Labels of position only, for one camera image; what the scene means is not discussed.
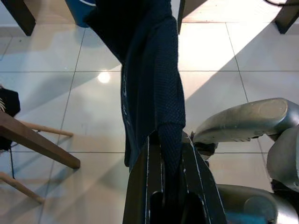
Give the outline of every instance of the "wooden table leg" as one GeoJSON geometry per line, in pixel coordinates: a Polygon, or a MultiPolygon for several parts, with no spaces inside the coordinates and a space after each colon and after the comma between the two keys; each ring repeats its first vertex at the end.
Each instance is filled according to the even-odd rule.
{"type": "Polygon", "coordinates": [[[29,190],[23,184],[21,184],[20,182],[18,182],[17,180],[11,178],[10,176],[8,176],[7,174],[5,174],[3,172],[0,172],[0,180],[2,180],[5,183],[9,184],[13,188],[16,188],[17,190],[19,190],[20,192],[26,194],[28,197],[31,197],[32,199],[36,200],[37,202],[39,202],[39,203],[44,202],[44,199],[42,197],[40,197],[39,195],[37,195],[33,191],[29,190]]]}
{"type": "Polygon", "coordinates": [[[2,111],[0,111],[0,136],[15,141],[73,169],[80,167],[79,159],[2,111]]]}

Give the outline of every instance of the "wooden chair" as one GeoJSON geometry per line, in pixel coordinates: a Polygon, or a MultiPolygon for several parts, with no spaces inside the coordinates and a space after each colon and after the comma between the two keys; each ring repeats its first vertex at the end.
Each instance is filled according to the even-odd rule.
{"type": "MultiPolygon", "coordinates": [[[[40,154],[43,154],[57,162],[60,162],[72,169],[80,168],[80,160],[64,151],[53,142],[36,133],[32,129],[44,131],[49,133],[56,133],[66,136],[72,136],[73,133],[61,131],[55,128],[27,123],[25,121],[18,121],[8,114],[0,110],[0,136],[21,144],[27,148],[32,149],[40,154]]],[[[4,181],[26,194],[27,196],[42,203],[43,198],[23,186],[17,180],[11,178],[7,174],[0,172],[0,181],[4,181]]]]}

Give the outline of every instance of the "white tile floor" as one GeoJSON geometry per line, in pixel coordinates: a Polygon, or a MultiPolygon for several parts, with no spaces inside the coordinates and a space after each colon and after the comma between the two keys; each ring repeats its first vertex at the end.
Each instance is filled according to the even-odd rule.
{"type": "MultiPolygon", "coordinates": [[[[284,97],[299,104],[299,35],[280,35],[268,23],[186,23],[179,40],[188,133],[247,99],[284,97]]],[[[19,92],[18,118],[74,132],[70,139],[44,135],[82,163],[73,171],[16,146],[16,178],[46,203],[1,184],[0,223],[121,223],[128,169],[120,63],[90,29],[71,24],[37,25],[31,37],[9,44],[0,38],[0,49],[0,83],[19,92]]],[[[210,162],[216,182],[270,190],[263,155],[271,144],[266,137],[260,145],[220,144],[210,162]]],[[[11,174],[8,153],[0,167],[11,174]]]]}
{"type": "Polygon", "coordinates": [[[272,22],[280,11],[280,7],[263,0],[190,1],[186,2],[185,9],[190,6],[193,6],[193,11],[183,22],[272,22]]]}

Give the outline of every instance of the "knit fabric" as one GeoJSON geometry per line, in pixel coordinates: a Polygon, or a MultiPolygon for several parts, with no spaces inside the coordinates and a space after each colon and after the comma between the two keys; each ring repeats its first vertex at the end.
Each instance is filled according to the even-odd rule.
{"type": "Polygon", "coordinates": [[[97,0],[86,22],[122,63],[126,166],[133,168],[148,135],[156,130],[167,172],[173,176],[181,154],[185,105],[170,0],[97,0]]]}

